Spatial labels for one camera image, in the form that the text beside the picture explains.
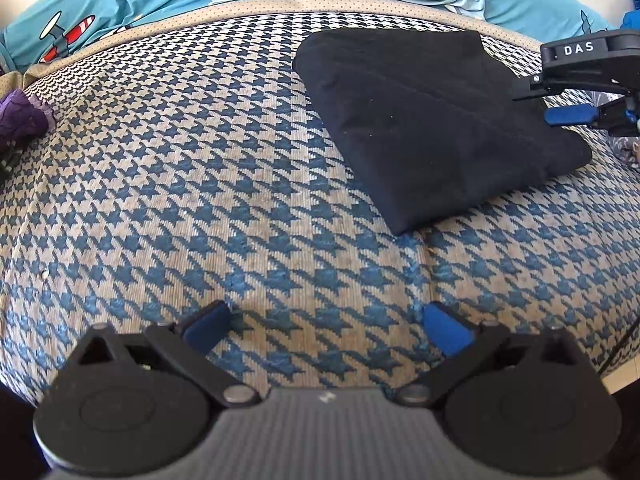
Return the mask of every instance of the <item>bed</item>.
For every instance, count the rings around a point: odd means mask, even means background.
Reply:
[[[35,66],[16,84],[58,125],[0,196],[4,384],[37,402],[92,324],[135,332],[215,299],[234,330],[210,359],[263,393],[413,379],[442,358],[416,319],[432,300],[561,324],[603,364],[638,312],[640,176],[581,128],[594,157],[575,174],[394,237],[290,68],[337,27],[472,28],[515,73],[540,66],[533,40],[385,0],[231,2]]]

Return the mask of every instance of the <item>black circular disc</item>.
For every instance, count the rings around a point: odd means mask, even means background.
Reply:
[[[546,363],[475,377],[453,391],[447,430],[471,457],[502,471],[560,476],[598,463],[620,431],[614,401],[571,367]]]
[[[47,457],[84,474],[132,476],[191,450],[209,422],[204,395],[171,374],[94,366],[54,383],[34,416]]]

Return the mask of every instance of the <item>gray ribbed surface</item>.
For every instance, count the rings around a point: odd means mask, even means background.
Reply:
[[[330,402],[327,395],[333,396]],[[513,480],[474,462],[431,412],[401,408],[377,389],[280,389],[228,410],[189,457],[139,480]],[[592,470],[563,480],[604,480]],[[78,480],[55,472],[48,480]]]

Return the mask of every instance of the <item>purple cloth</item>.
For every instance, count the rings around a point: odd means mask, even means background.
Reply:
[[[35,96],[30,100],[22,90],[14,90],[0,104],[0,144],[28,142],[53,125],[50,108]]]

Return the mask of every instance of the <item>black folded cloth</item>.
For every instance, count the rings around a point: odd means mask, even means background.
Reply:
[[[591,160],[542,100],[511,100],[516,76],[477,32],[326,30],[293,69],[393,234]]]

